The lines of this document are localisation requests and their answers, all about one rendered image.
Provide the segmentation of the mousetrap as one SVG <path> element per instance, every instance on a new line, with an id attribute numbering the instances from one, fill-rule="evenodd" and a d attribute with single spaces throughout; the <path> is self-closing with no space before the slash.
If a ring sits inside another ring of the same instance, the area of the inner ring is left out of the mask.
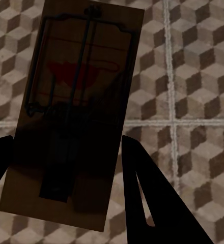
<path id="1" fill-rule="evenodd" d="M 45 0 L 0 211 L 104 232 L 144 14 Z"/>

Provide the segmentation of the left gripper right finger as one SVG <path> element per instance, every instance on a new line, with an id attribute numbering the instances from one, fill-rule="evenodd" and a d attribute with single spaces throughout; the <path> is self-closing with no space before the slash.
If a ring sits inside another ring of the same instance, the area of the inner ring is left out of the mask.
<path id="1" fill-rule="evenodd" d="M 213 244 L 142 144 L 121 141 L 128 244 Z M 155 227 L 146 222 L 137 178 Z"/>

